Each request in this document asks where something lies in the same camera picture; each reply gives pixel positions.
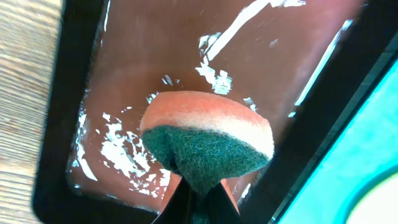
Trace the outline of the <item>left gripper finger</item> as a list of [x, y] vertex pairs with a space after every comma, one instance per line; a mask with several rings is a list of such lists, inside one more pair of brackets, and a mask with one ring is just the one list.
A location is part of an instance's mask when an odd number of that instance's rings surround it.
[[241, 224], [241, 217], [221, 183], [201, 197], [182, 179], [152, 224], [199, 223]]

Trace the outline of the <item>green and orange sponge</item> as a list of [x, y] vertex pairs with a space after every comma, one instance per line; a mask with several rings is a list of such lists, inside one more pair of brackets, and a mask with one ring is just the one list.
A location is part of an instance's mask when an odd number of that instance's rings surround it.
[[143, 145], [171, 171], [160, 211], [186, 180], [204, 197], [220, 184], [237, 208], [227, 180], [266, 166], [274, 156], [267, 119], [228, 98], [200, 91], [159, 93], [139, 126]]

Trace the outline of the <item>green rimmed plate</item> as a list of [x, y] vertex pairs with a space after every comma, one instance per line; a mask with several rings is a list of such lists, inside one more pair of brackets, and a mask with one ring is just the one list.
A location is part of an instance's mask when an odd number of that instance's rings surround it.
[[397, 173], [372, 187], [353, 207], [346, 224], [397, 224]]

